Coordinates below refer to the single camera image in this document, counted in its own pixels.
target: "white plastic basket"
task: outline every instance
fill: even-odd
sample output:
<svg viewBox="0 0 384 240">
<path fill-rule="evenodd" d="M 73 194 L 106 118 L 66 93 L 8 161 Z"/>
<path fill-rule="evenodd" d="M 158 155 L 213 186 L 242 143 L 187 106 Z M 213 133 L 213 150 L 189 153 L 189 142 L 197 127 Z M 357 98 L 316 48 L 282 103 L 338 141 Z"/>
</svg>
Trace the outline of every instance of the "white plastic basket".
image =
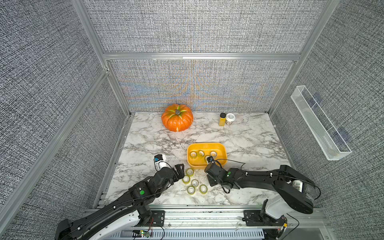
<svg viewBox="0 0 384 240">
<path fill-rule="evenodd" d="M 297 86 L 291 99 L 328 160 L 339 160 L 352 152 L 306 86 Z"/>
</svg>

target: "metal mounting plate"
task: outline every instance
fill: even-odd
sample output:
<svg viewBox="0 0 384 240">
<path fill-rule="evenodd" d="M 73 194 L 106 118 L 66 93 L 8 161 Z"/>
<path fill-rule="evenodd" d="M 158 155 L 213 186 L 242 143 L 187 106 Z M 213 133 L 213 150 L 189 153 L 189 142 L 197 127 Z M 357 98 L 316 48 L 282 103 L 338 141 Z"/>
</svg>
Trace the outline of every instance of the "metal mounting plate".
<svg viewBox="0 0 384 240">
<path fill-rule="evenodd" d="M 155 226 L 164 226 L 164 219 L 165 219 L 165 211 L 163 210 L 152 210 L 152 217 L 153 217 L 153 224 L 155 224 Z"/>
<path fill-rule="evenodd" d="M 258 216 L 260 215 L 260 212 L 261 212 L 260 210 L 244 210 L 245 224 L 248 227 L 265 226 L 262 222 L 260 222 L 258 218 Z M 281 227 L 283 226 L 283 224 L 284 224 L 284 219 L 279 218 L 276 222 L 271 223 L 271 226 Z"/>
</svg>

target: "yellow jar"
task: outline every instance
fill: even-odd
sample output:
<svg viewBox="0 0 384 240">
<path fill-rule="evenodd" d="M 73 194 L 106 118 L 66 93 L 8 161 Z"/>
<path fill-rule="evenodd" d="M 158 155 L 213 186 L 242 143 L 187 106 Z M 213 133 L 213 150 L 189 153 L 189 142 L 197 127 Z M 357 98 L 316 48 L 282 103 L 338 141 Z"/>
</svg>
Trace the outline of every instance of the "yellow jar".
<svg viewBox="0 0 384 240">
<path fill-rule="evenodd" d="M 226 113 L 220 113 L 220 121 L 218 123 L 219 126 L 223 127 L 225 125 L 225 117 L 227 116 Z"/>
</svg>

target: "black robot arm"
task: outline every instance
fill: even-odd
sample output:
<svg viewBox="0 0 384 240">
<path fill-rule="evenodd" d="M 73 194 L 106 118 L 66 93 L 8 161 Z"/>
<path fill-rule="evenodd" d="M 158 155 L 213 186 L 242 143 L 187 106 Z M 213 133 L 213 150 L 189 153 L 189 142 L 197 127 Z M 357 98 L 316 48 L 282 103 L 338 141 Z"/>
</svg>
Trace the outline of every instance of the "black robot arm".
<svg viewBox="0 0 384 240">
<path fill-rule="evenodd" d="M 220 184 L 228 190 L 246 187 L 268 189 L 278 192 L 283 200 L 301 213 L 313 212 L 314 182 L 290 166 L 281 165 L 272 171 L 247 171 L 219 167 L 213 159 L 205 168 L 211 186 Z"/>
<path fill-rule="evenodd" d="M 152 215 L 148 204 L 183 177 L 183 164 L 175 165 L 175 169 L 162 167 L 153 177 L 134 184 L 121 197 L 97 212 L 73 222 L 68 219 L 61 221 L 57 226 L 55 240 L 88 240 L 100 229 L 136 210 L 139 224 L 146 224 Z"/>
</svg>

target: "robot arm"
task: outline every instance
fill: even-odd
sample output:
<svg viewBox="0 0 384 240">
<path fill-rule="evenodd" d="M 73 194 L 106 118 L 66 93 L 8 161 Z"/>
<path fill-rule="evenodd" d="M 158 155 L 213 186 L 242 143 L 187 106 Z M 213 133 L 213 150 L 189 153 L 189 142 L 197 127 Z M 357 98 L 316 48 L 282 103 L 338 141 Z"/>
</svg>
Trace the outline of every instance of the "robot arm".
<svg viewBox="0 0 384 240">
<path fill-rule="evenodd" d="M 183 164 L 176 165 L 175 169 L 162 167 L 153 177 L 136 183 L 121 197 L 97 212 L 73 222 L 68 219 L 61 221 L 55 240 L 97 240 L 128 225 L 147 224 L 152 215 L 148 204 L 183 177 Z"/>
<path fill-rule="evenodd" d="M 279 219 L 296 210 L 304 214 L 313 212 L 314 182 L 287 165 L 272 171 L 246 171 L 231 168 L 228 171 L 216 165 L 213 159 L 205 168 L 211 186 L 220 184 L 228 190 L 254 187 L 278 192 L 279 195 L 263 204 L 261 215 Z"/>
<path fill-rule="evenodd" d="M 220 184 L 223 189 L 254 187 L 279 193 L 271 200 L 265 200 L 256 218 L 244 217 L 257 226 L 282 226 L 286 223 L 283 214 L 296 210 L 301 213 L 313 212 L 314 183 L 295 171 L 281 165 L 272 171 L 245 171 L 231 168 L 228 171 L 216 165 L 211 157 L 205 168 L 211 186 Z M 148 204 L 168 189 L 174 182 L 184 177 L 184 165 L 175 169 L 163 162 L 161 155 L 155 156 L 155 168 L 159 169 L 153 177 L 134 184 L 121 197 L 97 212 L 70 222 L 68 219 L 58 224 L 55 240 L 100 240 L 105 236 L 137 224 L 145 225 L 152 216 Z"/>
</svg>

